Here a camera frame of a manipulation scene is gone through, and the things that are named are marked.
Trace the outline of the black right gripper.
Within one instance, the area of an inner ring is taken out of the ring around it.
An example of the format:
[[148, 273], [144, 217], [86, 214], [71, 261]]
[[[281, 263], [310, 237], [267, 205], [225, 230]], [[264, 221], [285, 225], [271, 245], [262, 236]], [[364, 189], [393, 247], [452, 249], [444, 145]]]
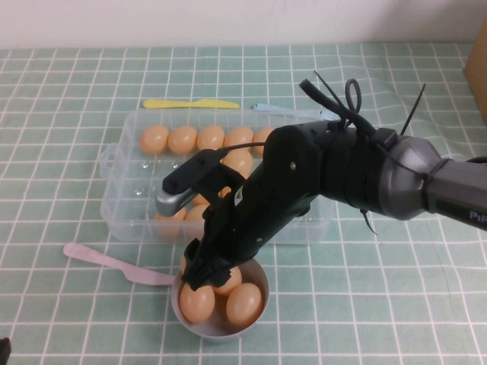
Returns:
[[[261, 162], [243, 185], [227, 196], [205, 223], [202, 242], [185, 248], [182, 279], [192, 290], [222, 287], [231, 278], [229, 262], [245, 262], [316, 198], [316, 161]], [[210, 259], [226, 262], [210, 262]]]

